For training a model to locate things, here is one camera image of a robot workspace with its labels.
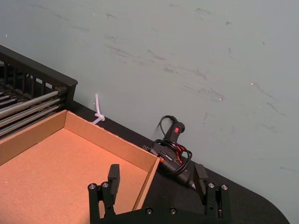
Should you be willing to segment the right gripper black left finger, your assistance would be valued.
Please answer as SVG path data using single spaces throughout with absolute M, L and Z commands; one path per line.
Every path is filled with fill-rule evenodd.
M 89 195 L 89 216 L 90 218 L 100 218 L 99 202 L 104 204 L 104 217 L 115 216 L 114 204 L 120 185 L 120 165 L 112 164 L 107 176 L 107 181 L 101 185 L 91 183 L 88 185 Z

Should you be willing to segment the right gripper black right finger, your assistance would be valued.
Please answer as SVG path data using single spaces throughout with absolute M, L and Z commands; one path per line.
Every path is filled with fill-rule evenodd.
M 194 165 L 193 182 L 205 208 L 206 221 L 231 221 L 229 187 L 209 180 L 201 164 Z

